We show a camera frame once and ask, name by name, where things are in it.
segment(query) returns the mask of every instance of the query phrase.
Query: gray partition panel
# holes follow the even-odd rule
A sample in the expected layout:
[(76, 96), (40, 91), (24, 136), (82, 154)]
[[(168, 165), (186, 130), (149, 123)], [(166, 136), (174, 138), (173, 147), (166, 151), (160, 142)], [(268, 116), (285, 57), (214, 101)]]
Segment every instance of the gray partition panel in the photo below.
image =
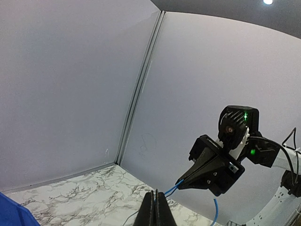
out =
[(0, 1), (0, 190), (113, 162), (158, 9)]
[[(216, 139), (226, 105), (260, 111), (260, 131), (282, 142), (301, 129), (301, 40), (265, 27), (212, 16), (167, 13), (140, 97), (122, 166), (161, 191), (192, 165), (197, 137)], [(297, 145), (300, 146), (297, 131)], [(218, 197), (219, 222), (244, 223), (271, 199), (283, 174), (244, 160), (246, 172)], [(174, 199), (214, 218), (213, 195), (184, 190)], [(296, 207), (276, 219), (275, 226)]]

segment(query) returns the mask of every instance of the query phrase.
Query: ceiling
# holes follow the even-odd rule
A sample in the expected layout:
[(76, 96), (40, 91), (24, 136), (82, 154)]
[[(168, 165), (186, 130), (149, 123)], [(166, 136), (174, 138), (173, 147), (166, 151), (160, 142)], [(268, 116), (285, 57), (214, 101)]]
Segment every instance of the ceiling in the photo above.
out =
[(219, 16), (272, 28), (301, 38), (301, 0), (151, 0), (164, 11)]

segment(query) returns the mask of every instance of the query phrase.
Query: marble tabletop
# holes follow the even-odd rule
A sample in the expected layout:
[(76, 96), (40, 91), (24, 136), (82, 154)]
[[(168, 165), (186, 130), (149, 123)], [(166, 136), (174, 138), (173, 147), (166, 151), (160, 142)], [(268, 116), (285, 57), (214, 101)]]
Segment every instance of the marble tabletop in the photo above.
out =
[[(42, 226), (121, 226), (152, 190), (119, 166), (6, 194), (28, 208)], [(168, 199), (178, 226), (209, 226), (212, 221)], [(131, 217), (126, 226), (132, 225)]]

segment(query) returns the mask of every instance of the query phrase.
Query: green light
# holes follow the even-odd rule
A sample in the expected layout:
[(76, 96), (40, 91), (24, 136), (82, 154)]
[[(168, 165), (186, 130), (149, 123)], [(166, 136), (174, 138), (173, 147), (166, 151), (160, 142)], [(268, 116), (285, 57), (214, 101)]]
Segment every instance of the green light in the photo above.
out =
[(245, 112), (244, 118), (245, 118), (245, 121), (246, 121), (247, 118), (248, 118), (248, 113), (247, 112)]

